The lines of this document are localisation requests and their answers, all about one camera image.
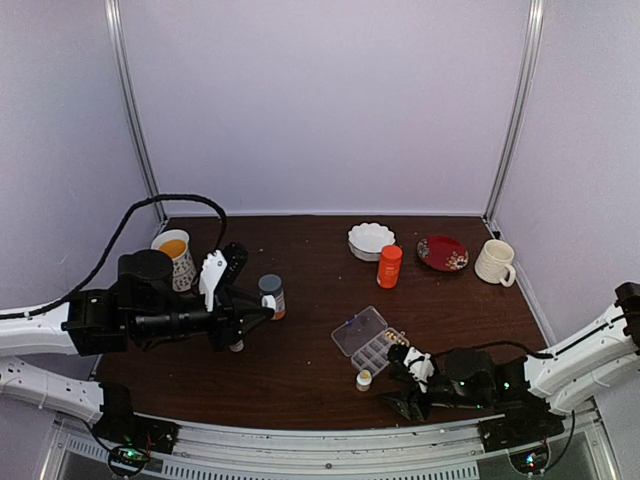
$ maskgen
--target clear plastic box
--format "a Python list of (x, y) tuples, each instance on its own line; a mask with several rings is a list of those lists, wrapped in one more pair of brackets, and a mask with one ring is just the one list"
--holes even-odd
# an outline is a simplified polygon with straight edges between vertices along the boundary
[(375, 377), (389, 365), (387, 352), (394, 343), (409, 346), (409, 340), (389, 327), (382, 315), (369, 306), (354, 315), (331, 334), (342, 353), (351, 357), (351, 364), (358, 370), (369, 370)]

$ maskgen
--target red plate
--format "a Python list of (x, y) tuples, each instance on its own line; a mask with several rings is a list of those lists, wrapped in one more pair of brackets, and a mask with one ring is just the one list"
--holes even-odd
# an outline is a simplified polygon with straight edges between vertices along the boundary
[(418, 242), (418, 257), (431, 268), (441, 272), (457, 272), (469, 263), (469, 252), (451, 237), (431, 235)]

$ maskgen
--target white wall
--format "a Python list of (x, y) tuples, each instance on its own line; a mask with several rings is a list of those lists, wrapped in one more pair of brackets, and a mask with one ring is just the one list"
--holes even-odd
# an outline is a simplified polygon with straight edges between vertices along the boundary
[[(0, 310), (60, 297), (94, 267), (120, 217), (144, 198), (128, 132), (104, 2), (0, 2)], [(136, 215), (118, 253), (148, 245)], [(30, 357), (85, 377), (93, 359)], [(33, 479), (49, 412), (0, 402), (0, 477)]]
[[(640, 282), (640, 3), (546, 2), (543, 43), (497, 220), (557, 339)], [(598, 398), (640, 478), (640, 380)]]
[(527, 0), (123, 2), (160, 188), (232, 213), (482, 213), (528, 11)]

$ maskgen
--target metal frame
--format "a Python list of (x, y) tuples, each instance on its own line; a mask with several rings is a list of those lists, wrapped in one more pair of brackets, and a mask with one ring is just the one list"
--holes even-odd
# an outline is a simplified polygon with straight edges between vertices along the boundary
[(524, 51), (522, 53), (522, 64), (520, 65), (520, 77), (518, 78), (518, 86), (516, 97), (513, 103), (507, 137), (502, 147), (502, 155), (500, 157), (500, 165), (498, 173), (491, 190), (489, 203), (484, 214), (487, 223), (494, 221), (500, 196), (504, 188), (504, 184), (509, 172), (511, 160), (518, 141), (518, 135), (522, 127), (524, 118), (524, 110), (529, 97), (529, 90), (533, 80), (533, 74), (538, 60), (538, 50), (540, 48), (540, 38), (542, 37), (542, 20), (544, 13), (544, 0), (531, 0), (531, 8), (529, 9), (529, 23), (527, 25), (527, 33), (524, 40)]
[[(116, 57), (116, 66), (118, 68), (118, 76), (120, 78), (120, 87), (122, 88), (122, 96), (124, 106), (131, 130), (131, 138), (136, 151), (136, 157), (142, 173), (142, 179), (147, 190), (147, 194), (152, 197), (158, 195), (159, 189), (156, 182), (153, 168), (149, 160), (149, 152), (144, 140), (142, 125), (140, 123), (140, 113), (133, 92), (133, 82), (131, 81), (131, 73), (129, 71), (129, 62), (127, 60), (127, 50), (124, 42), (124, 33), (122, 30), (122, 21), (120, 18), (120, 2), (119, 0), (105, 0), (105, 9), (107, 13), (107, 25), (109, 27), (109, 36)], [(161, 228), (166, 224), (168, 217), (161, 203), (154, 203), (158, 222)]]
[[(484, 453), (478, 421), (324, 432), (256, 430), (178, 421), (180, 432), (173, 455), (154, 453), (146, 473), (177, 480), (225, 477), (373, 480), (412, 476), (438, 479), (446, 478), (447, 471), (465, 471), (468, 475), (451, 474), (450, 478), (473, 479), (478, 478), (478, 461), (508, 454), (506, 450)], [(567, 432), (569, 424), (566, 419)], [(567, 432), (558, 438), (566, 438)], [(599, 478), (619, 478), (602, 420), (592, 402), (576, 409), (576, 432), (587, 434)], [(48, 461), (39, 478), (59, 478), (66, 452), (99, 462), (106, 457), (84, 425), (59, 415)]]

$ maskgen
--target spice jar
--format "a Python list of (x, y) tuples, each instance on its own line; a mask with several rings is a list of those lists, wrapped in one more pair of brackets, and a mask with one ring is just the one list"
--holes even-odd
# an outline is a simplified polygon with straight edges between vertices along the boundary
[(282, 279), (278, 275), (264, 275), (258, 281), (260, 293), (264, 295), (272, 295), (276, 299), (275, 315), (271, 320), (280, 320), (287, 313), (284, 303), (284, 289), (282, 288)]
[(366, 392), (371, 387), (371, 372), (369, 370), (362, 370), (356, 377), (356, 388), (361, 392)]
[(378, 285), (382, 288), (393, 288), (398, 283), (402, 249), (396, 245), (387, 245), (380, 253), (378, 264)]

